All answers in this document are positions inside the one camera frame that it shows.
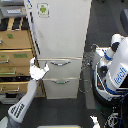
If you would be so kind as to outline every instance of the white robot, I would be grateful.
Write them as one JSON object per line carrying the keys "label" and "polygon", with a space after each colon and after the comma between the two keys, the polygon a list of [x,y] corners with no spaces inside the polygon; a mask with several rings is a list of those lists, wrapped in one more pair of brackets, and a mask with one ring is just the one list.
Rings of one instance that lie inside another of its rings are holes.
{"label": "white robot", "polygon": [[35,96],[37,83],[36,80],[42,79],[44,75],[49,71],[49,67],[46,64],[44,69],[40,69],[34,65],[35,58],[30,60],[30,75],[32,80],[28,82],[27,93],[21,98],[21,100],[11,106],[8,110],[9,117],[4,117],[0,121],[0,128],[20,128],[20,124]]}
{"label": "white robot", "polygon": [[128,37],[114,34],[111,47],[96,48],[92,69],[95,96],[116,105],[128,90]]}

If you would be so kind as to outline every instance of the freezer drawer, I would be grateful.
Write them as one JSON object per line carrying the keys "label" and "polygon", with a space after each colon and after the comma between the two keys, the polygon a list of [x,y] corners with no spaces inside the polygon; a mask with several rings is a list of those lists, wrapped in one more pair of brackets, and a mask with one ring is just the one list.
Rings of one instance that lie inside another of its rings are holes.
{"label": "freezer drawer", "polygon": [[77,98],[79,79],[44,79],[47,99]]}
{"label": "freezer drawer", "polygon": [[[44,67],[45,61],[38,61],[41,68]],[[44,78],[69,78],[80,77],[82,59],[56,59],[47,60],[50,71]]]}
{"label": "freezer drawer", "polygon": [[31,48],[28,31],[0,32],[0,49]]}
{"label": "freezer drawer", "polygon": [[29,66],[0,67],[0,77],[30,76],[29,69]]}
{"label": "freezer drawer", "polygon": [[0,50],[0,66],[29,66],[31,58],[31,49]]}
{"label": "freezer drawer", "polygon": [[0,94],[2,93],[26,93],[27,82],[0,82]]}

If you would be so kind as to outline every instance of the refrigerator sticker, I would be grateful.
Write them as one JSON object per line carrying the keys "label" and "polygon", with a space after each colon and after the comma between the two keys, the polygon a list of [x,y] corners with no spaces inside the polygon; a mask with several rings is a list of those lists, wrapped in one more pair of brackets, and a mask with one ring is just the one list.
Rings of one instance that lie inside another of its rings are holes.
{"label": "refrigerator sticker", "polygon": [[49,17],[49,5],[46,3],[37,4],[39,17]]}

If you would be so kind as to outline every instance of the black floor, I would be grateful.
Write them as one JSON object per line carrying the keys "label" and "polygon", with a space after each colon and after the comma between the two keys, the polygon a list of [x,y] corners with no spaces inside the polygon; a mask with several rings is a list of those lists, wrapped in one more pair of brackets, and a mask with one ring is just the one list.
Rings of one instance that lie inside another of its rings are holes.
{"label": "black floor", "polygon": [[[91,51],[92,44],[109,46],[111,36],[115,33],[126,36],[120,23],[120,12],[128,8],[128,1],[125,0],[124,3],[121,3],[120,0],[106,0],[104,4],[99,1],[92,0],[85,52]],[[83,74],[88,75],[88,72],[83,70],[82,78]],[[80,81],[82,87],[86,87],[84,84],[83,81]],[[40,125],[79,125],[83,128],[92,128],[91,115],[98,117],[101,128],[103,128],[105,119],[100,110],[90,109],[87,107],[86,101],[86,95],[80,91],[78,91],[77,99],[35,98],[24,118],[22,128],[36,128]],[[0,120],[7,115],[9,106],[0,104]]]}

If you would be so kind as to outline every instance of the wooden drawer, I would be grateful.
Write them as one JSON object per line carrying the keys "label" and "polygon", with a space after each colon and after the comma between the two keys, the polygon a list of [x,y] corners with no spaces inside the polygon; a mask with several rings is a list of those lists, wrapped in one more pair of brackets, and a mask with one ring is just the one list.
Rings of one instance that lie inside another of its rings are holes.
{"label": "wooden drawer", "polygon": [[[39,66],[43,68],[45,61],[38,61]],[[50,71],[44,78],[69,78],[80,77],[82,59],[56,59],[47,60]]]}
{"label": "wooden drawer", "polygon": [[27,82],[1,82],[0,83],[0,94],[3,93],[26,93]]}
{"label": "wooden drawer", "polygon": [[33,58],[31,49],[1,50],[0,66],[28,66]]}
{"label": "wooden drawer", "polygon": [[28,31],[3,31],[0,32],[0,49],[31,48]]}
{"label": "wooden drawer", "polygon": [[29,66],[25,67],[0,67],[0,77],[30,76]]}

